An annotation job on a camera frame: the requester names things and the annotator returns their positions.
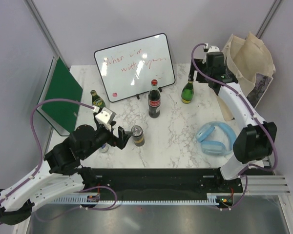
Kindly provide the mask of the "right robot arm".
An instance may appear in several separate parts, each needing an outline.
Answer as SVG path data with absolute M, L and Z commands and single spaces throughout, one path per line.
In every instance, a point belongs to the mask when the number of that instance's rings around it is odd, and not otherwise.
M 278 164 L 274 144 L 277 126 L 266 122 L 245 97 L 235 76 L 226 73 L 222 52 L 207 52 L 206 59 L 191 59 L 189 78 L 197 71 L 198 82 L 208 83 L 215 94 L 227 105 L 236 120 L 240 134 L 233 144 L 233 155 L 220 167 L 220 176 L 214 179 L 215 189 L 225 192 L 231 180 L 243 174 L 249 167 L 272 172 Z

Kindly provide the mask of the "green bottle yellow label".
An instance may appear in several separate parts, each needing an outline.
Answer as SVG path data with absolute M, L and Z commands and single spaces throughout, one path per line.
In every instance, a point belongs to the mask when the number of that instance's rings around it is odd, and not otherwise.
M 193 81 L 189 80 L 182 89 L 182 93 L 181 93 L 182 102 L 185 104 L 189 104 L 192 101 L 193 95 L 194 95 Z

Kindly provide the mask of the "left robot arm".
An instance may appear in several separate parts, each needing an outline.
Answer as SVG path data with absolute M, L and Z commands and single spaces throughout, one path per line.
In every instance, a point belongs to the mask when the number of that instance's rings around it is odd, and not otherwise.
M 0 225 L 16 225 L 46 203 L 78 191 L 91 192 L 97 188 L 97 177 L 81 161 L 104 144 L 123 149 L 131 132 L 118 128 L 115 136 L 102 124 L 97 129 L 81 125 L 62 143 L 54 146 L 29 174 L 5 190 L 0 189 Z

